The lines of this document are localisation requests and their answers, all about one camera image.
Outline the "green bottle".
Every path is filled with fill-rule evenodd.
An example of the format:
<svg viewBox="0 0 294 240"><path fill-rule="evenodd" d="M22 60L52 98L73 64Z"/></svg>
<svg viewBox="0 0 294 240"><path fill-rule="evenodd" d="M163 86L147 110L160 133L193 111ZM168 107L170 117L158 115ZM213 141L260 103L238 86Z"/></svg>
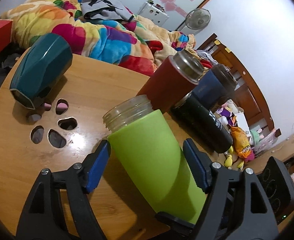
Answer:
<svg viewBox="0 0 294 240"><path fill-rule="evenodd" d="M139 95L108 111L103 123L114 153L152 209L196 223L206 195L162 112Z"/></svg>

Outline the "teal ceramic cup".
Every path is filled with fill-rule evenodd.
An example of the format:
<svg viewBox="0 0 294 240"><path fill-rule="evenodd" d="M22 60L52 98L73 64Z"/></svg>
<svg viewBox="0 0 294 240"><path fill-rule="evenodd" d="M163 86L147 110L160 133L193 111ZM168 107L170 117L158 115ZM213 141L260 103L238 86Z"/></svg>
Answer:
<svg viewBox="0 0 294 240"><path fill-rule="evenodd" d="M72 63L72 51L61 36L41 36L27 51L12 77L9 90L27 109L36 109Z"/></svg>

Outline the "yellow plush toy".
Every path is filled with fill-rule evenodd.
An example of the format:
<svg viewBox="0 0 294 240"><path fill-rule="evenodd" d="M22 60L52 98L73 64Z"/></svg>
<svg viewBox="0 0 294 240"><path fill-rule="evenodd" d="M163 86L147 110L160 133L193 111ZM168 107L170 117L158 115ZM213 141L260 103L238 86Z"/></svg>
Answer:
<svg viewBox="0 0 294 240"><path fill-rule="evenodd" d="M224 166L229 170L241 171L244 168L244 161L237 155L233 146L231 146L229 150L224 153L224 155Z"/></svg>

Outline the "orange snack bag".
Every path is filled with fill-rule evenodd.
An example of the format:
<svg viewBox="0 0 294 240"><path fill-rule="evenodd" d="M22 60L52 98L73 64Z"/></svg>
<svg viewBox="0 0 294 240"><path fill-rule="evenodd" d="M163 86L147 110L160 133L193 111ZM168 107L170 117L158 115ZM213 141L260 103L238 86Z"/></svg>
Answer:
<svg viewBox="0 0 294 240"><path fill-rule="evenodd" d="M246 133L240 127L236 126L232 126L230 131L233 138L233 148L237 156L246 163L254 160L255 155Z"/></svg>

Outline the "black lying thermos bottle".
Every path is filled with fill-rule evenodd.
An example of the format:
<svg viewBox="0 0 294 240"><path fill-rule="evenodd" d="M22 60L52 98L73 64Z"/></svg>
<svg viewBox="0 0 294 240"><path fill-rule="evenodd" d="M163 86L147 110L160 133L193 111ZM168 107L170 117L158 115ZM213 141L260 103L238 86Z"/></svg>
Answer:
<svg viewBox="0 0 294 240"><path fill-rule="evenodd" d="M195 137L218 154L225 153L233 144L233 138L215 115L206 109L193 92L189 92L176 105L171 113L186 126Z"/></svg>

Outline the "purple plush doll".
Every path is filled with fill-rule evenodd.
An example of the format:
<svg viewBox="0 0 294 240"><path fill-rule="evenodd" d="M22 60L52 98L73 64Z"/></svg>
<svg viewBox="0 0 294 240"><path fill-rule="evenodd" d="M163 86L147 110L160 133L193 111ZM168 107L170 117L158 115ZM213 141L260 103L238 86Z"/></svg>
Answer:
<svg viewBox="0 0 294 240"><path fill-rule="evenodd" d="M223 126L237 126L237 117L229 107L217 109L215 115Z"/></svg>

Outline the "wooden bed headboard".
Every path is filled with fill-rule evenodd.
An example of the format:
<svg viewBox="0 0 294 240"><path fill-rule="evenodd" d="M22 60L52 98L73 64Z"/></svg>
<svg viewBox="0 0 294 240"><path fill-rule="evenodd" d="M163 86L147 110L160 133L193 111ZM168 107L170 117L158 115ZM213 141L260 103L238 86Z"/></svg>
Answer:
<svg viewBox="0 0 294 240"><path fill-rule="evenodd" d="M236 55L218 40L216 34L206 39L198 50L208 52L216 61L229 67L238 85L233 101L244 110L249 126L263 122L263 128L272 131L275 127L267 101L254 78Z"/></svg>

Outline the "blue tumbler brown lid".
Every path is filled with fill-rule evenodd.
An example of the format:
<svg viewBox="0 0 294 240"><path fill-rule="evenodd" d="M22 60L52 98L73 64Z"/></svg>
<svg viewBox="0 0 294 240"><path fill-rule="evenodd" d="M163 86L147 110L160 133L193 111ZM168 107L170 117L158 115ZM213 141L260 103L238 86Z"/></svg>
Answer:
<svg viewBox="0 0 294 240"><path fill-rule="evenodd" d="M237 81L229 67L223 64L213 66L193 89L193 94L206 109L215 112L233 97Z"/></svg>

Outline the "red thermos bottle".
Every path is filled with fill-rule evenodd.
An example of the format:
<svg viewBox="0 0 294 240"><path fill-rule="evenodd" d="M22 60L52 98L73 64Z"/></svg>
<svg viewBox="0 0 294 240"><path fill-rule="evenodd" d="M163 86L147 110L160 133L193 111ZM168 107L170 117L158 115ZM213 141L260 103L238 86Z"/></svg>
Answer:
<svg viewBox="0 0 294 240"><path fill-rule="evenodd" d="M146 95L152 109L166 113L199 84L203 72L199 60L182 50L169 55L137 94Z"/></svg>

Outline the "colourful patchwork blanket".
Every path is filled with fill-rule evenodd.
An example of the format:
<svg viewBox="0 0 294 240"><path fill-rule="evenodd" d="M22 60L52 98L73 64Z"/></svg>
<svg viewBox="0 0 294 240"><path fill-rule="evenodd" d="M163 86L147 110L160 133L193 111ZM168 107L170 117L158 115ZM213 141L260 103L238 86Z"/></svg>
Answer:
<svg viewBox="0 0 294 240"><path fill-rule="evenodd" d="M44 34L61 35L73 53L115 64L151 76L161 63L180 50L197 59L194 35L168 31L149 19L134 15L129 23L114 20L85 21L81 0L26 0L4 12L12 20L12 40L31 47Z"/></svg>

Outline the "standing electric fan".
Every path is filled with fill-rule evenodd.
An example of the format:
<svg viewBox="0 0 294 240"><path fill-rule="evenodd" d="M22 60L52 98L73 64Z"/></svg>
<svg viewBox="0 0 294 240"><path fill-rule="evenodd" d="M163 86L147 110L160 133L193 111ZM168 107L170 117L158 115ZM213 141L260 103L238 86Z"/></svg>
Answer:
<svg viewBox="0 0 294 240"><path fill-rule="evenodd" d="M210 20L211 14L207 9L197 8L187 14L185 20L178 27L177 31L201 31L208 26Z"/></svg>

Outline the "white small cabinet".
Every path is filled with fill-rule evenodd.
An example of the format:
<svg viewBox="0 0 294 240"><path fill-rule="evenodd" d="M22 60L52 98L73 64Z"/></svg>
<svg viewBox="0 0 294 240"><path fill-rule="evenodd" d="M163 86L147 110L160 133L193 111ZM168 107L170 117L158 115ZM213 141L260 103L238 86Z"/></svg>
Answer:
<svg viewBox="0 0 294 240"><path fill-rule="evenodd" d="M139 10L140 16L149 19L155 25L162 27L168 20L169 16L159 7L145 2Z"/></svg>

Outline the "grey black garment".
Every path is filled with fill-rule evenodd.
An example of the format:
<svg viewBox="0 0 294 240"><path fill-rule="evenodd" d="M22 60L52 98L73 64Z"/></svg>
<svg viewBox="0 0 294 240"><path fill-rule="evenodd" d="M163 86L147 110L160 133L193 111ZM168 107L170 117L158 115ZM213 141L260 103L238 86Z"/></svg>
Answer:
<svg viewBox="0 0 294 240"><path fill-rule="evenodd" d="M135 20L134 14L117 0L81 0L80 6L86 21L132 22Z"/></svg>

